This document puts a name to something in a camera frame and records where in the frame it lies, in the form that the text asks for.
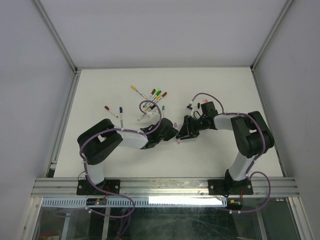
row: fluorescent light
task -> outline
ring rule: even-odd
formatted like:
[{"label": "fluorescent light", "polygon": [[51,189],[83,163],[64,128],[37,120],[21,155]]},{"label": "fluorescent light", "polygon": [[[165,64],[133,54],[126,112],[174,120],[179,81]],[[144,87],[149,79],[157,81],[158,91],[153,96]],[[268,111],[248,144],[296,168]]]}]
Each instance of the fluorescent light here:
[{"label": "fluorescent light", "polygon": [[185,197],[185,196],[150,196],[149,204],[169,204],[169,205],[197,205],[197,206],[217,206],[223,207],[224,198],[215,197]]}]

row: glass panel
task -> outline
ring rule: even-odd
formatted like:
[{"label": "glass panel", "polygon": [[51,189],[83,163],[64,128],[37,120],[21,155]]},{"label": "glass panel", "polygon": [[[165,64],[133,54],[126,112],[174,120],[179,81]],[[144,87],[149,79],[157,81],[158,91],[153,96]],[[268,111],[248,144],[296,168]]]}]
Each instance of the glass panel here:
[{"label": "glass panel", "polygon": [[[245,199],[251,208],[263,199]],[[94,208],[123,215],[127,208]],[[233,213],[214,207],[144,207],[130,217],[104,218],[85,209],[42,207],[37,240],[298,240],[286,201],[270,199],[257,213]]]}]

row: pen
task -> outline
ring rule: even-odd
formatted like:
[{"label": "pen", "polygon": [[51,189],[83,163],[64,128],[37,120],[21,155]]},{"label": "pen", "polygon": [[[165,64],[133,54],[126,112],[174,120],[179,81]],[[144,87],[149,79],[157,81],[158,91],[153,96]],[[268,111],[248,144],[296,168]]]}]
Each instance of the pen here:
[{"label": "pen", "polygon": [[[154,96],[153,98],[149,99],[149,100],[152,101],[152,102],[154,102],[156,99],[160,98],[160,97],[159,97],[160,94],[161,94],[161,90],[156,91],[156,92],[155,92],[155,96]],[[151,103],[151,102],[147,102],[144,107],[145,107],[145,108],[148,108],[148,107],[150,107],[152,104],[153,104],[153,103]]]},{"label": "pen", "polygon": [[162,118],[165,117],[165,106],[162,106],[161,116]]},{"label": "pen", "polygon": [[[167,95],[167,92],[165,92],[162,96],[160,96],[160,95],[158,95],[158,99],[154,102],[155,104],[157,103],[157,102],[159,102],[163,97],[165,97]],[[152,106],[149,106],[147,109],[145,109],[144,111],[145,112],[152,112],[152,113],[154,113],[154,112],[156,112],[157,111],[157,109],[155,109],[154,111],[152,111],[154,108],[156,107],[156,105],[152,105]],[[143,119],[145,116],[147,116],[147,114],[143,114],[140,118],[138,118],[138,121],[140,121],[141,119]]]},{"label": "pen", "polygon": [[122,107],[119,107],[119,109],[120,109],[120,124],[121,124],[121,128],[123,129],[124,128],[124,121],[122,118]]},{"label": "pen", "polygon": [[146,112],[149,108],[153,107],[154,106],[154,103],[157,103],[158,102],[158,99],[161,98],[161,94],[159,94],[158,96],[156,96],[156,98],[153,100],[154,102],[153,103],[150,103],[149,105],[145,105],[145,109],[144,111]]},{"label": "pen", "polygon": [[159,91],[159,88],[157,88],[156,90],[153,89],[152,92],[151,92],[151,94],[150,94],[150,96],[148,97],[147,100],[150,101],[150,99],[152,99],[152,98],[156,95],[156,93],[157,93],[158,91]]},{"label": "pen", "polygon": [[[178,130],[178,126],[177,126],[176,122],[173,124],[173,127],[174,127],[174,129]],[[181,143],[180,139],[178,139],[178,138],[176,139],[176,141],[178,142],[178,144]]]},{"label": "pen", "polygon": [[117,115],[115,115],[112,111],[110,111],[110,108],[109,108],[109,107],[104,106],[104,108],[105,108],[109,113],[111,113],[113,116],[115,116],[116,118],[118,118]]},{"label": "pen", "polygon": [[[167,92],[165,92],[161,97],[159,97],[154,103],[158,103],[161,99],[163,99],[165,96],[167,95]],[[150,107],[150,109],[154,109],[156,107],[156,105],[153,105]]]},{"label": "pen", "polygon": [[133,90],[135,90],[138,94],[140,94],[144,99],[146,99],[146,100],[148,99],[147,96],[144,95],[142,92],[139,92],[135,86],[131,85],[130,87],[131,87]]},{"label": "pen", "polygon": [[150,94],[150,96],[148,97],[148,100],[150,100],[150,99],[152,98],[152,96],[154,95],[155,92],[156,92],[156,90],[153,89],[152,92],[151,92],[151,94]]},{"label": "pen", "polygon": [[139,117],[138,118],[138,121],[140,121],[141,119],[143,119],[144,117],[148,117],[148,118],[150,118],[150,116],[148,116],[148,114],[150,114],[150,115],[153,115],[155,112],[157,112],[157,110],[158,109],[155,109],[155,110],[153,110],[153,111],[147,111],[147,112],[145,112],[141,117]]}]

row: white tabletop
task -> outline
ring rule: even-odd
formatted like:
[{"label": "white tabletop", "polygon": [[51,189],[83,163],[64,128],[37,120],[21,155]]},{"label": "white tabletop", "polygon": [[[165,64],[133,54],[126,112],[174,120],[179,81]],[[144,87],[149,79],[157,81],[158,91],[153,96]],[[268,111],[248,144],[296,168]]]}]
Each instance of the white tabletop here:
[{"label": "white tabletop", "polygon": [[[159,106],[165,105],[165,117],[177,122],[179,128],[186,106],[199,92],[217,97],[226,112],[260,111],[264,116],[248,67],[82,70],[54,177],[77,177],[84,170],[77,143],[80,134],[105,118],[120,125],[120,120],[104,106],[116,113],[119,107],[123,108],[125,128],[137,130],[159,120],[156,115],[137,121],[142,115],[138,106],[144,99],[130,85],[147,96],[156,88],[167,92]],[[204,99],[211,101],[209,97],[199,96],[195,103]],[[221,112],[218,103],[213,102]],[[174,138],[147,150],[119,146],[104,161],[104,173],[110,178],[223,177],[237,153],[232,131],[207,129],[200,131],[198,138],[183,140],[180,145]],[[275,148],[259,158],[253,171],[262,171],[270,177],[283,176]]]}]

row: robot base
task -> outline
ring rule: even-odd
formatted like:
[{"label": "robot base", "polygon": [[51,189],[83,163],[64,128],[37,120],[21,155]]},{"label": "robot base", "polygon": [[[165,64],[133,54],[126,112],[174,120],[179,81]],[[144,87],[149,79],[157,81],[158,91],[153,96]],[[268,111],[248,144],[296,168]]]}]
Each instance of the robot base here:
[{"label": "robot base", "polygon": [[[105,179],[103,182],[96,185],[98,188],[106,190],[111,193],[119,194],[120,192],[120,180],[117,179]],[[86,179],[78,181],[78,187],[76,189],[78,196],[101,196],[104,195],[101,191],[95,189]]]},{"label": "robot base", "polygon": [[241,190],[243,195],[254,194],[250,180],[245,178],[240,181],[234,181],[229,174],[229,170],[225,172],[224,179],[208,180],[208,189],[209,195],[222,195],[226,198],[229,195],[240,195]]}]

